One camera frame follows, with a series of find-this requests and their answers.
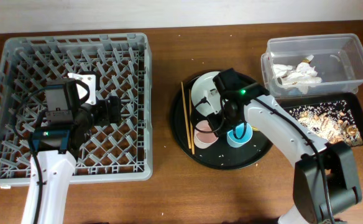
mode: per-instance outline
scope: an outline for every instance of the wooden table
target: wooden table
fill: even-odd
[[[0,34],[0,58],[10,37],[119,32],[147,34],[152,49],[154,174],[145,182],[71,185],[64,222],[221,223],[287,212],[293,205],[293,169],[281,152],[273,147],[258,166],[241,170],[204,167],[173,140],[172,98],[182,80],[203,70],[233,67],[262,82],[260,56],[274,37],[355,33],[363,44],[363,21]],[[363,85],[357,95],[363,107]],[[354,155],[363,190],[363,146]],[[27,190],[0,189],[0,223],[20,223]],[[363,201],[336,217],[363,223]]]

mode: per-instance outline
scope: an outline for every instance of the dish rack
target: dish rack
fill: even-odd
[[[80,147],[71,184],[149,179],[153,171],[151,68],[150,46],[141,33],[7,40],[0,63],[0,187],[29,185],[29,145],[9,125],[17,105],[49,80],[82,71],[101,75],[96,91],[100,100],[120,97],[122,122],[92,128],[91,139]],[[17,115],[17,130],[23,135],[33,132],[45,107],[43,93],[33,96]]]

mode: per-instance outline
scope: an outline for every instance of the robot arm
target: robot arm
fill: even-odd
[[[282,109],[265,88],[254,80],[242,81],[233,69],[220,72],[213,81],[221,104],[224,103],[221,119],[225,120],[219,122],[215,114],[207,116],[212,130],[218,130],[214,133],[219,136],[248,122],[268,137],[295,168],[295,205],[279,218],[279,224],[333,220],[333,213],[361,201],[356,163],[347,144],[330,145],[311,133]]]
[[[276,108],[279,113],[293,121],[310,137],[318,152],[326,149],[325,144],[328,141],[309,132],[297,120],[282,109],[273,96],[262,95],[257,97],[257,99],[266,105]],[[276,114],[273,114],[257,101],[252,100],[244,107],[244,116],[249,124],[258,128],[274,145],[277,146],[293,167],[295,167],[296,162],[301,160],[302,155],[307,154],[312,156],[314,154],[310,146],[302,139],[301,134],[292,125],[285,122],[284,119]]]
[[[44,187],[40,203],[39,223],[62,223],[68,185],[75,171],[76,160],[70,152],[59,154],[58,151],[39,152],[38,161],[42,170]],[[31,180],[27,201],[21,223],[34,222],[39,195],[38,171],[34,160],[31,160]]]
[[[33,156],[23,224],[63,222],[68,185],[80,146],[90,138],[93,126],[121,120],[118,97],[96,99],[97,74],[72,76],[47,83],[47,110],[39,114],[35,131],[28,139]],[[45,115],[48,125],[41,126]]]

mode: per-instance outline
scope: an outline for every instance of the chopsticks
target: chopsticks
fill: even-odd
[[[191,107],[191,90],[188,90],[188,93],[189,93],[188,103],[190,104],[190,118],[191,118],[191,112],[192,112],[192,107]],[[194,128],[193,128],[193,123],[191,122],[191,119],[190,119],[190,130],[191,130],[191,153],[194,155],[195,154]]]
[[[181,95],[183,97],[183,109],[184,109],[184,119],[185,119],[185,123],[186,123],[186,131],[187,131],[187,141],[188,141],[188,148],[191,149],[191,141],[190,141],[190,131],[189,131],[189,125],[188,125],[188,118],[187,118],[187,109],[186,109],[186,101],[185,101],[185,96],[184,96],[184,86],[183,86],[183,82],[181,82]]]

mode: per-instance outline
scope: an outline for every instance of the cable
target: cable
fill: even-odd
[[[293,121],[289,120],[287,117],[285,117],[284,115],[279,113],[276,109],[271,108],[269,105],[265,104],[263,101],[261,101],[261,100],[259,100],[257,98],[254,98],[253,100],[257,101],[258,103],[260,103],[261,105],[266,107],[268,110],[275,113],[276,115],[278,115],[279,117],[284,119],[286,122],[288,122],[290,125],[292,125],[299,132],[299,134],[301,134],[303,139],[305,139],[307,144],[312,148],[314,154],[316,155],[317,163],[319,165],[319,169],[321,171],[321,176],[323,178],[323,185],[324,185],[324,191],[325,191],[325,201],[326,201],[326,206],[327,206],[327,209],[328,209],[328,215],[331,217],[331,223],[335,224],[335,219],[333,217],[332,208],[331,208],[331,200],[329,198],[329,189],[328,189],[328,183],[326,181],[326,173],[325,173],[324,164],[323,164],[322,159],[319,157],[319,152],[314,147],[313,142],[311,141],[310,138],[307,137],[307,135]]]
[[[23,135],[21,135],[16,129],[16,123],[17,123],[16,115],[19,113],[19,110],[23,107],[23,105],[26,104],[31,99],[32,96],[40,93],[41,91],[53,90],[53,89],[57,89],[57,88],[61,88],[61,87],[62,87],[62,85],[45,86],[43,88],[40,88],[39,90],[33,91],[29,96],[27,96],[24,100],[22,100],[20,102],[19,106],[16,108],[16,110],[13,113],[12,118],[11,118],[11,125],[12,125],[13,132],[15,135],[17,135],[21,139],[25,139],[25,137]]]
[[[37,199],[37,207],[35,209],[35,216],[34,216],[34,224],[38,223],[39,220],[39,213],[40,213],[40,204],[42,203],[42,192],[44,189],[44,179],[42,178],[42,171],[40,170],[39,161],[37,158],[36,152],[31,152],[32,158],[34,158],[35,165],[37,166],[37,173],[38,173],[38,199]]]
[[[199,131],[199,132],[201,132],[201,133],[204,133],[204,134],[211,134],[211,133],[215,133],[216,131],[219,131],[219,130],[223,127],[223,125],[224,125],[224,121],[225,121],[225,119],[226,119],[226,118],[224,117],[224,108],[223,108],[223,104],[222,104],[222,102],[223,102],[223,100],[222,100],[222,98],[221,98],[221,96],[220,96],[221,123],[220,123],[220,126],[219,126],[218,128],[216,128],[216,130],[213,130],[213,131],[203,131],[203,130],[198,129],[196,126],[194,126],[194,129],[195,129],[195,130],[197,130],[197,131]],[[206,97],[202,98],[202,99],[201,99],[201,101],[200,101],[199,103],[197,103],[197,105],[196,105],[196,106],[194,106],[193,111],[195,111],[195,110],[196,110],[196,108],[197,108],[200,104],[202,104],[202,103],[209,103],[209,101],[206,99]],[[193,116],[193,114],[194,114],[194,113],[192,113],[192,112],[191,112],[191,114],[190,114],[190,121],[192,121],[191,117]]]
[[[80,99],[80,104],[82,105],[83,103],[86,103],[88,101],[88,99],[89,99],[89,96],[90,96],[89,86],[88,86],[88,84],[84,83],[81,80],[75,80],[75,83],[78,84],[78,85],[80,85],[82,88],[84,88],[86,90],[85,96],[83,96]]]
[[[82,99],[80,99],[81,104],[85,103],[86,101],[88,101],[89,96],[90,96],[90,90],[89,90],[89,86],[82,82],[81,80],[76,80],[76,84],[79,84],[80,86],[82,86],[82,88],[84,88],[86,90],[86,95],[84,97],[82,97]],[[15,112],[12,115],[11,118],[11,125],[12,125],[12,129],[13,132],[16,136],[18,136],[20,139],[25,139],[23,135],[21,135],[17,129],[16,129],[16,124],[17,124],[17,114],[19,113],[20,109],[31,99],[32,96],[44,91],[44,90],[54,90],[54,89],[58,89],[58,88],[63,88],[63,85],[50,85],[50,86],[45,86],[39,90],[35,90],[33,91],[29,96],[27,96],[24,100],[22,100],[19,104],[19,106],[16,108]],[[45,113],[48,111],[48,109],[44,109],[42,110],[39,115],[38,118],[36,120],[36,125],[40,126],[42,124],[42,121],[44,119]],[[38,199],[37,199],[37,206],[35,209],[35,216],[34,216],[34,224],[38,223],[39,220],[39,213],[40,213],[40,206],[42,203],[42,192],[43,192],[43,187],[44,187],[44,183],[43,183],[43,178],[42,178],[42,171],[40,169],[40,164],[37,158],[37,152],[35,152],[35,149],[31,149],[30,150],[31,154],[32,154],[32,158],[34,159],[35,165],[37,166],[37,173],[38,173],[38,185],[39,185],[39,189],[38,189]]]
[[[13,113],[12,118],[11,118],[11,125],[12,125],[13,132],[14,132],[15,135],[17,135],[21,139],[25,139],[24,136],[21,135],[16,129],[16,123],[17,123],[16,115],[19,113],[20,109],[31,99],[31,97],[38,94],[38,93],[40,93],[41,91],[52,90],[52,89],[61,88],[61,87],[62,87],[61,85],[53,85],[53,86],[43,87],[43,88],[41,88],[39,90],[33,91],[29,96],[27,96],[24,100],[22,100],[20,102],[19,106],[16,108],[16,110]],[[44,116],[44,113],[46,111],[47,110],[41,111],[41,113],[38,115],[37,123],[42,123],[43,116]],[[40,204],[42,202],[42,191],[43,191],[44,183],[43,183],[43,178],[42,178],[42,171],[40,170],[40,164],[39,164],[39,161],[38,161],[38,158],[37,158],[37,153],[32,149],[30,151],[31,151],[31,154],[32,154],[32,158],[34,159],[35,165],[37,166],[38,185],[39,185],[37,206],[36,206],[36,209],[35,209],[35,216],[34,216],[34,224],[36,224],[36,223],[38,223],[38,220],[39,220]]]
[[[234,135],[234,138],[236,138],[237,140],[241,140],[246,133],[246,122],[244,122],[244,132],[242,132],[242,135],[240,137],[237,137],[237,131],[236,131],[236,127],[232,129],[232,134]]]

